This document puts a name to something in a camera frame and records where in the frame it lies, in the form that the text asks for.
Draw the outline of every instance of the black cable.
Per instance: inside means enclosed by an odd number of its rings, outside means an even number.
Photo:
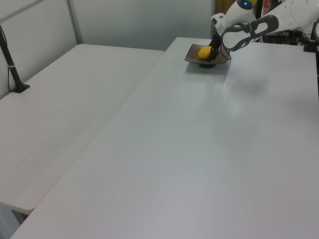
[[[7,40],[6,40],[6,36],[5,36],[5,33],[4,33],[4,31],[3,31],[3,29],[2,29],[2,27],[1,27],[1,25],[0,25],[0,31],[1,31],[1,34],[2,34],[2,36],[4,37],[4,40],[5,40],[5,43],[6,43],[6,46],[8,46],[8,42],[7,42]],[[9,92],[11,92],[11,89],[10,89],[10,69],[9,69],[9,66],[8,66],[8,89],[9,89]]]
[[[9,77],[9,66],[8,66],[8,89],[9,89],[9,92],[11,92],[9,79],[10,79],[10,77]]]

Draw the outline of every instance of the lemon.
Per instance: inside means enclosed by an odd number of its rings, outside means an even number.
[[[210,54],[210,49],[211,49],[211,46],[205,46],[203,47],[199,53],[198,53],[198,57],[202,60],[206,60],[208,57],[209,57],[209,54]]]

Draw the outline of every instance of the wall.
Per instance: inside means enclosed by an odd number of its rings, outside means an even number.
[[[177,36],[210,38],[214,0],[70,0],[86,44],[166,50]]]
[[[76,45],[66,0],[42,1],[1,26],[23,82]],[[0,99],[7,93],[7,67],[0,51]]]

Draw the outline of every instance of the table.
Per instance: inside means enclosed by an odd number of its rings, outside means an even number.
[[[0,101],[0,206],[29,214],[163,55],[78,45]]]
[[[317,239],[315,55],[177,38],[12,239]]]

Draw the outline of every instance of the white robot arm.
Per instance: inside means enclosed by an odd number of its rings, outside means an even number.
[[[255,18],[253,6],[248,0],[237,0],[226,15],[219,13],[212,16],[211,20],[217,29],[212,45],[218,47],[222,44],[230,51],[236,51],[248,45],[252,39],[304,26],[318,17],[319,0],[287,0],[260,19]],[[319,36],[319,25],[315,35]]]

